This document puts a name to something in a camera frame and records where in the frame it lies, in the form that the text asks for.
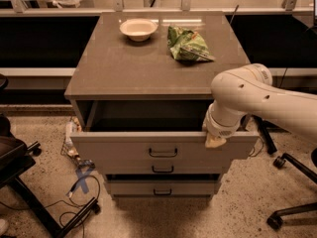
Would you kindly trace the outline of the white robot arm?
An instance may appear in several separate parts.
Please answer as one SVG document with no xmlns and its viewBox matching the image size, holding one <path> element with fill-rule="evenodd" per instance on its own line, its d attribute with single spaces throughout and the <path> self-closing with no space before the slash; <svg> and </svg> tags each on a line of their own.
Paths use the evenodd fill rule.
<svg viewBox="0 0 317 238">
<path fill-rule="evenodd" d="M 270 71 L 262 64 L 248 64 L 217 74 L 211 91 L 213 103 L 203 123 L 207 148 L 224 145 L 246 114 L 317 143 L 317 96 L 274 87 Z"/>
</svg>

